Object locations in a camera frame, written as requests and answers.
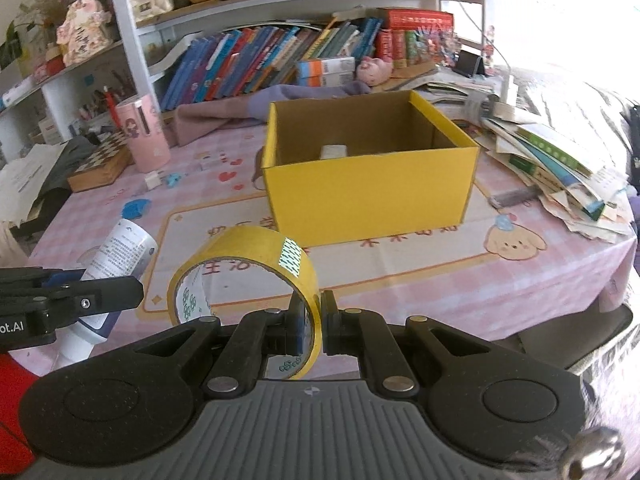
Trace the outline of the white lotion tube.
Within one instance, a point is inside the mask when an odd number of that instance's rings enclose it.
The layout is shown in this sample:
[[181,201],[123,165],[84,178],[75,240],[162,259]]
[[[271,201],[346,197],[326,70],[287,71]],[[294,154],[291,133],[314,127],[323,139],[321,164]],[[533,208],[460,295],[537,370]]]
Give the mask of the white lotion tube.
[[140,304],[140,278],[156,252],[156,241],[141,226],[127,219],[117,222],[82,274],[90,287],[80,298],[78,321],[64,330],[54,370],[88,359],[107,341],[120,312]]

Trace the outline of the yellow tape roll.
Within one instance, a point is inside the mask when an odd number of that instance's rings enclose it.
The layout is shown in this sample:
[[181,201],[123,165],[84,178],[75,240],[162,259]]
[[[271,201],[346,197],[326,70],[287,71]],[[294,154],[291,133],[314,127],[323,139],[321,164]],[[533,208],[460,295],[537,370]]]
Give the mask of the yellow tape roll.
[[303,248],[278,231],[243,224],[215,232],[178,267],[166,299],[175,324],[215,315],[231,325],[253,311],[294,311],[295,349],[273,352],[269,378],[303,378],[320,354],[316,270]]

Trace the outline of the white wall charger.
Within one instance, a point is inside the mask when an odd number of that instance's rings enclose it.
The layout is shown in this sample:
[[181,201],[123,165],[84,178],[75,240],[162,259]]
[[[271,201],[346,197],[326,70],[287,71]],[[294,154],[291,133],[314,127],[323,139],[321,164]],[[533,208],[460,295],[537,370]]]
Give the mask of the white wall charger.
[[163,184],[163,175],[160,171],[151,171],[144,176],[144,186],[148,191],[155,190]]

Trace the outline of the blue whistle toy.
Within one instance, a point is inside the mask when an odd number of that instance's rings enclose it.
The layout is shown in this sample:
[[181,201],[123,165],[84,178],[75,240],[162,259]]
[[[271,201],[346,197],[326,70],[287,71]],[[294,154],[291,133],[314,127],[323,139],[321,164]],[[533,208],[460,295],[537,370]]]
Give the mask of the blue whistle toy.
[[174,188],[182,179],[182,174],[168,174],[165,183],[168,188]]

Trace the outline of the blue crumpled wrapper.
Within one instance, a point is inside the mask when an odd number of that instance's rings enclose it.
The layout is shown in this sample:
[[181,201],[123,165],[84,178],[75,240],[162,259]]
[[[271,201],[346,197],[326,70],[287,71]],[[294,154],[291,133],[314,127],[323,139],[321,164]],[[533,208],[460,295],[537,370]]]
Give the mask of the blue crumpled wrapper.
[[122,218],[126,220],[137,220],[142,218],[151,206],[151,201],[145,198],[130,200],[122,207]]

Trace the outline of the wooden chess board box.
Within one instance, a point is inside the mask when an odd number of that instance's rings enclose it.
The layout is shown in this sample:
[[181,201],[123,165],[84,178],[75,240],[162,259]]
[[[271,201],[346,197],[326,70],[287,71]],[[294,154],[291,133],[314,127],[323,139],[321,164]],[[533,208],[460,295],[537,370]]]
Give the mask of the wooden chess board box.
[[132,164],[126,136],[116,131],[107,136],[96,150],[68,178],[74,193],[113,184]]

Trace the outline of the pink cylindrical pen holder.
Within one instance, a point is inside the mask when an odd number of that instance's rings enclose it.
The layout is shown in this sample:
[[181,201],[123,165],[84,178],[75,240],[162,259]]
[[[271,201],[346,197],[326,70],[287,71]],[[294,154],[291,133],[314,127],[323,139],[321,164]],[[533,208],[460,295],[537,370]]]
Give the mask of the pink cylindrical pen holder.
[[133,96],[115,110],[137,170],[148,174],[165,166],[170,148],[152,96]]

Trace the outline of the white charger block in box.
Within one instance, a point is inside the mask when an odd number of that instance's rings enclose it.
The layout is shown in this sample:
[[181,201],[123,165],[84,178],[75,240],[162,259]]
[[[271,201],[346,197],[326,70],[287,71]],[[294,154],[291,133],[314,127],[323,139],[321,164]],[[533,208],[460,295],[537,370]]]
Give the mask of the white charger block in box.
[[326,144],[320,151],[320,159],[338,159],[348,156],[347,146],[343,144]]

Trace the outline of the pink doll figurine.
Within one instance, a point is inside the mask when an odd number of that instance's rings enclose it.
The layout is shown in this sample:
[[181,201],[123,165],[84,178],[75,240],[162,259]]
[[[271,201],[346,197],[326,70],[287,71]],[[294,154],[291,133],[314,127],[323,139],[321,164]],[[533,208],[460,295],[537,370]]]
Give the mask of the pink doll figurine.
[[111,13],[98,0],[76,0],[56,31],[56,43],[66,67],[85,62],[108,48],[113,39],[106,30]]

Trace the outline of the orange white boxed book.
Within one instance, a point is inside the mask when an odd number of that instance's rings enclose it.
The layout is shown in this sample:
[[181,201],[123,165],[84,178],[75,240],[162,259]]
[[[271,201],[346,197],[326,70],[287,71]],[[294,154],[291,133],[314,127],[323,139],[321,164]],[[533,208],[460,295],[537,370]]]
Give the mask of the orange white boxed book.
[[355,79],[356,60],[352,56],[299,61],[296,84],[303,87],[341,87]]

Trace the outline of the pink pig plush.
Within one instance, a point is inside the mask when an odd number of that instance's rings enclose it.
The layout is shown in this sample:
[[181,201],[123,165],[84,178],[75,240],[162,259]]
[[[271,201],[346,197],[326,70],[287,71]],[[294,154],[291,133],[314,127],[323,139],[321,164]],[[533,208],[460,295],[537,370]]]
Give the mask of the pink pig plush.
[[365,56],[356,69],[356,79],[369,87],[380,86],[390,80],[393,69],[393,61],[390,58]]

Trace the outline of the white wooden bookshelf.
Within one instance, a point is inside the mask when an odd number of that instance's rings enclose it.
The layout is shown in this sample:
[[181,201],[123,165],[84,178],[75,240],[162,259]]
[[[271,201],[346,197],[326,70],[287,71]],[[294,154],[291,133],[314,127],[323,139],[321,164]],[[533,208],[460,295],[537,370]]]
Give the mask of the white wooden bookshelf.
[[[1,35],[9,25],[10,11],[17,12],[17,3],[27,0],[1,0]],[[485,0],[226,0],[192,4],[169,13],[150,18],[141,24],[134,22],[129,0],[108,0],[113,5],[111,11],[116,18],[120,38],[124,40],[124,52],[129,73],[134,81],[138,96],[149,94],[157,105],[160,84],[153,82],[149,66],[155,63],[144,53],[144,48],[155,41],[156,54],[171,48],[181,37],[191,32],[218,32],[218,30],[275,20],[306,18],[307,21],[330,18],[332,13],[347,11],[362,6],[375,8],[415,8],[438,9],[443,1],[469,3],[484,6]],[[44,102],[59,129],[66,129],[73,120],[73,104],[82,104],[80,98],[82,83],[73,81],[72,76],[63,77],[63,82],[42,90]],[[6,160],[20,157],[23,148],[30,144],[28,134],[38,125],[35,113],[26,112],[16,104],[1,113],[1,149]]]

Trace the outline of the stack of papers and books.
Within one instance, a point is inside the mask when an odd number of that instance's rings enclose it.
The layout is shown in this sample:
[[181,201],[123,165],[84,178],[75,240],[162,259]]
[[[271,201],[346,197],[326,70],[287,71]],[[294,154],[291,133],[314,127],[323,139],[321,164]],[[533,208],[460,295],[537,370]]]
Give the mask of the stack of papers and books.
[[550,122],[511,78],[466,80],[441,70],[416,88],[479,128],[486,154],[513,171],[570,232],[610,244],[632,234],[626,164],[583,110],[571,122]]

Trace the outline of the black phone stand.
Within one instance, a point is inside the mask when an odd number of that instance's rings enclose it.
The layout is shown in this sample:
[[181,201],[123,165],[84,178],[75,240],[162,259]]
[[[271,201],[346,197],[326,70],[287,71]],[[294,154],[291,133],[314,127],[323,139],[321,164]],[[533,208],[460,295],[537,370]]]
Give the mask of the black phone stand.
[[465,50],[461,50],[459,52],[456,64],[454,64],[452,70],[455,73],[468,78],[486,76],[484,58],[479,54],[474,54]]

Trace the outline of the red thick dictionary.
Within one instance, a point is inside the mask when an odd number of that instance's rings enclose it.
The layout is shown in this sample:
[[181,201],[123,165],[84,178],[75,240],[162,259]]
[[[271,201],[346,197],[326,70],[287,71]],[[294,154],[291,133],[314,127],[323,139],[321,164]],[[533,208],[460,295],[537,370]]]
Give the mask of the red thick dictionary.
[[383,8],[381,18],[390,29],[413,30],[421,27],[454,29],[454,16],[451,13],[436,10]]

